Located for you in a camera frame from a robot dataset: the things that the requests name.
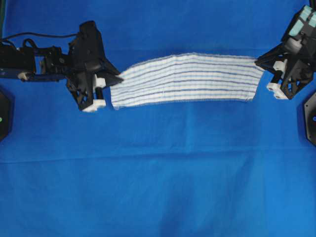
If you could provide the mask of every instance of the cloth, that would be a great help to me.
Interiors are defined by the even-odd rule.
[[[303,0],[8,0],[3,35],[65,35],[94,20],[121,72],[188,52],[258,57]],[[38,47],[71,39],[31,37]],[[13,39],[21,46],[24,37]],[[82,113],[59,83],[1,79],[15,97],[0,143],[0,236],[314,237],[315,147],[302,102],[264,73],[252,102]]]
[[[263,70],[254,58],[181,54],[134,65],[112,86],[115,109],[140,105],[205,100],[252,100]]]

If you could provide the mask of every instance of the black cable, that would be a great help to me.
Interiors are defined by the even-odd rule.
[[[33,40],[31,40],[31,39],[23,40],[23,44],[22,44],[23,47],[26,47],[26,43],[29,43],[33,49],[38,49],[38,47],[36,46],[36,44]]]
[[[77,34],[71,34],[71,35],[65,35],[65,36],[54,36],[54,35],[38,34],[38,33],[33,33],[33,32],[22,32],[22,33],[18,33],[18,34],[15,34],[15,35],[4,37],[4,38],[0,39],[0,41],[5,41],[5,40],[8,40],[10,38],[14,38],[14,37],[17,37],[17,36],[23,36],[23,35],[32,35],[32,36],[38,36],[38,37],[60,38],[60,39],[62,39],[62,38],[74,37]]]
[[[12,43],[11,41],[3,40],[2,42],[3,42],[3,43],[8,43],[8,44],[10,44],[13,48],[16,48],[15,45],[14,45],[14,43]]]

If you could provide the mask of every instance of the striped towel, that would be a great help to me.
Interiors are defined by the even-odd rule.
[[[147,104],[253,99],[263,70],[254,58],[186,53],[136,64],[111,87],[115,109]]]

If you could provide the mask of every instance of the hexagonal black base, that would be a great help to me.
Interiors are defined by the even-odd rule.
[[[304,104],[307,139],[316,146],[316,93]]]
[[[10,100],[0,91],[0,142],[10,131]]]

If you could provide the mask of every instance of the blue fabric surface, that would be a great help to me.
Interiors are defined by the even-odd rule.
[[[77,32],[95,20],[121,71],[176,53],[259,56],[304,0],[7,0],[3,35]],[[34,38],[40,47],[68,39]],[[13,40],[21,45],[22,38]],[[2,79],[15,96],[0,143],[0,236],[316,235],[316,148],[306,87],[277,101],[80,112],[65,83]]]

